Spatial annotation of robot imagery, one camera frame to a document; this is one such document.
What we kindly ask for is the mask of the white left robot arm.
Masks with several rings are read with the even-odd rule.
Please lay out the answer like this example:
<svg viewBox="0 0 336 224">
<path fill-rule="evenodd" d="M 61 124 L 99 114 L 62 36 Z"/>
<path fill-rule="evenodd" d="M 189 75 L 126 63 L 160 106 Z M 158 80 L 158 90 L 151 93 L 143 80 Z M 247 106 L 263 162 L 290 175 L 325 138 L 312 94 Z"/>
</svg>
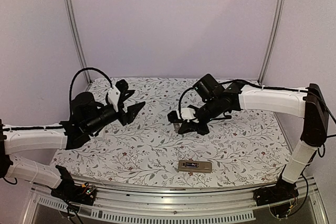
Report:
<svg viewBox="0 0 336 224">
<path fill-rule="evenodd" d="M 48 166 L 18 153 L 35 150 L 76 150 L 99 135 L 107 125 L 119 121 L 131 124 L 145 102 L 124 106 L 134 90 L 108 90 L 106 103 L 95 100 L 91 92 L 82 92 L 70 102 L 71 116 L 58 124 L 1 128 L 1 177 L 19 178 L 57 189 L 67 200 L 78 195 L 71 174 L 62 166 Z"/>
</svg>

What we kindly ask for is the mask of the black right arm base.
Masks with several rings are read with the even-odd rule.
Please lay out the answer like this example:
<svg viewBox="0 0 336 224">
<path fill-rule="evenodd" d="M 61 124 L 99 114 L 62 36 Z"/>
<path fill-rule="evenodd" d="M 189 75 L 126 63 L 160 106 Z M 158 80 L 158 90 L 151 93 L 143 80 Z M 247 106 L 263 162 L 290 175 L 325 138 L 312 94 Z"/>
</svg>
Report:
<svg viewBox="0 0 336 224">
<path fill-rule="evenodd" d="M 253 191 L 257 206 L 271 205 L 270 213 L 278 218 L 287 218 L 298 202 L 296 184 L 279 179 L 275 185 L 260 187 Z"/>
</svg>

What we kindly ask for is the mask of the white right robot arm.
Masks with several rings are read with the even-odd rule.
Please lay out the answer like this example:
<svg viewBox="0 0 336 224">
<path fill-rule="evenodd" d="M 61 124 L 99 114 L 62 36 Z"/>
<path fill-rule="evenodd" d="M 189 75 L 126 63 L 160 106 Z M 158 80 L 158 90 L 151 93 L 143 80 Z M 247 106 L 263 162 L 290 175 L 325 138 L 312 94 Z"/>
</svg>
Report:
<svg viewBox="0 0 336 224">
<path fill-rule="evenodd" d="M 170 120 L 181 124 L 179 134 L 208 134 L 211 121 L 234 111 L 259 110 L 275 114 L 292 149 L 281 174 L 282 181 L 271 190 L 276 201 L 291 194 L 291 184 L 325 144 L 329 121 L 334 119 L 316 83 L 299 88 L 270 87 L 242 79 L 218 82 L 211 74 L 206 74 L 187 91 L 195 91 L 203 105 L 183 108 L 181 101 L 178 102 Z"/>
</svg>

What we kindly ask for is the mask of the grey remote battery cover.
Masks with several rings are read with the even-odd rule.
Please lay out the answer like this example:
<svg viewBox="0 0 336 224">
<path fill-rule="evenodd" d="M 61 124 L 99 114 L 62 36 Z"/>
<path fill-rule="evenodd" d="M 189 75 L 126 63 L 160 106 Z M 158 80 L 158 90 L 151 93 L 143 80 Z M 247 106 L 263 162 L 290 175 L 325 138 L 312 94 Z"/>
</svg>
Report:
<svg viewBox="0 0 336 224">
<path fill-rule="evenodd" d="M 174 131 L 176 133 L 179 133 L 181 125 L 179 123 L 174 123 L 173 126 L 174 126 Z"/>
</svg>

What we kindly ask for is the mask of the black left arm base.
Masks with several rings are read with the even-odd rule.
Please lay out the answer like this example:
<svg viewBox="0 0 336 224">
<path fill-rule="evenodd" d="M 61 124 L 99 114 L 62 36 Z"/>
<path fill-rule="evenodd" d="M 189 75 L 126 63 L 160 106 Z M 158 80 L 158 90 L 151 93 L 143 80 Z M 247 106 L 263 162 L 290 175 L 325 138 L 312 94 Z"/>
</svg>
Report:
<svg viewBox="0 0 336 224">
<path fill-rule="evenodd" d="M 88 182 L 76 185 L 65 167 L 56 165 L 56 168 L 60 172 L 61 183 L 51 189 L 51 195 L 66 202 L 92 206 L 97 195 L 96 186 Z"/>
</svg>

